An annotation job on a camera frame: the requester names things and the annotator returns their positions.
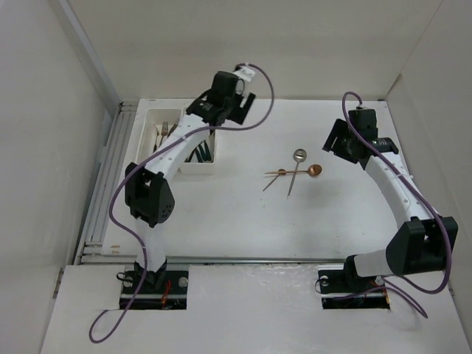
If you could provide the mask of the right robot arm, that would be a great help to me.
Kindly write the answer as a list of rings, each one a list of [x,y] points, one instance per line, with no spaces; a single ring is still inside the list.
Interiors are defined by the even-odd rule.
[[[361,165],[380,189],[398,227],[385,249],[345,260],[339,276],[346,288],[357,291],[377,276],[401,277],[450,267],[457,222],[426,203],[396,144],[379,137],[375,110],[357,107],[346,119],[337,119],[323,149]]]

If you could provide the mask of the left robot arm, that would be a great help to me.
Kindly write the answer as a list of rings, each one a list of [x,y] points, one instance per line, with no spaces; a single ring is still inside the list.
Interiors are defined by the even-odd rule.
[[[239,65],[232,72],[219,71],[212,85],[186,109],[177,128],[161,147],[140,164],[130,163],[125,170],[125,204],[138,224],[145,227],[138,234],[143,257],[134,271],[146,291],[160,291],[165,282],[166,256],[155,227],[171,215],[175,199],[170,182],[190,154],[226,121],[243,130],[244,120],[255,99],[245,86],[255,73],[249,65]]]

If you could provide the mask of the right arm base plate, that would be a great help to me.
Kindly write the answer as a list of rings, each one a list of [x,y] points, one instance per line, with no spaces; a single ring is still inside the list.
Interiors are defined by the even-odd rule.
[[[349,280],[342,269],[321,267],[316,281],[323,310],[389,310],[384,284],[379,277]]]

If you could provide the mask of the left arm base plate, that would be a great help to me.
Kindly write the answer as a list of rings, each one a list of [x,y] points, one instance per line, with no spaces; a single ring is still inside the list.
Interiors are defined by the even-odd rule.
[[[117,274],[122,283],[119,309],[124,310],[131,299],[139,277],[135,271],[127,270]],[[164,279],[154,288],[145,283],[130,306],[131,310],[186,310],[189,269],[168,269]]]

